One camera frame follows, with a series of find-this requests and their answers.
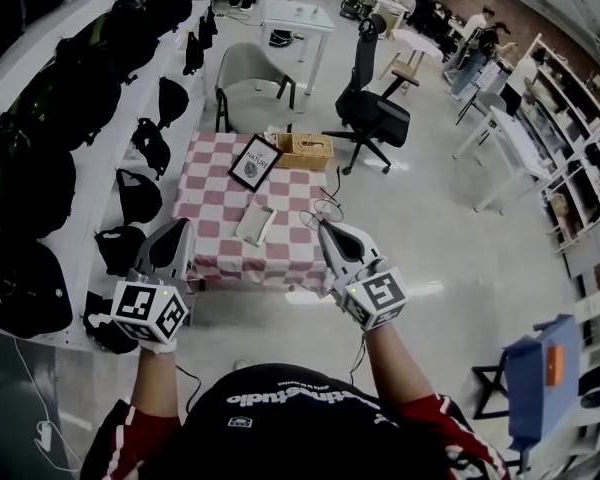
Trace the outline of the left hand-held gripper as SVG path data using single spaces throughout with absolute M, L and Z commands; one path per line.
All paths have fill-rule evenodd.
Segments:
M 135 269 L 116 285 L 110 316 L 129 338 L 153 353 L 172 353 L 177 333 L 192 308 L 171 279 L 146 274 L 187 274 L 194 252 L 194 227 L 187 218 L 172 220 L 140 246 Z

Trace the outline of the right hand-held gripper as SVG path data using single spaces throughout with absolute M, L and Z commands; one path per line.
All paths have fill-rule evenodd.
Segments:
M 367 263 L 355 273 L 337 278 L 331 291 L 336 305 L 363 332 L 382 327 L 401 313 L 406 305 L 403 277 L 384 256 L 375 258 L 377 246 L 366 232 L 345 223 L 322 221 L 318 238 L 333 272 L 341 272 L 349 263 Z

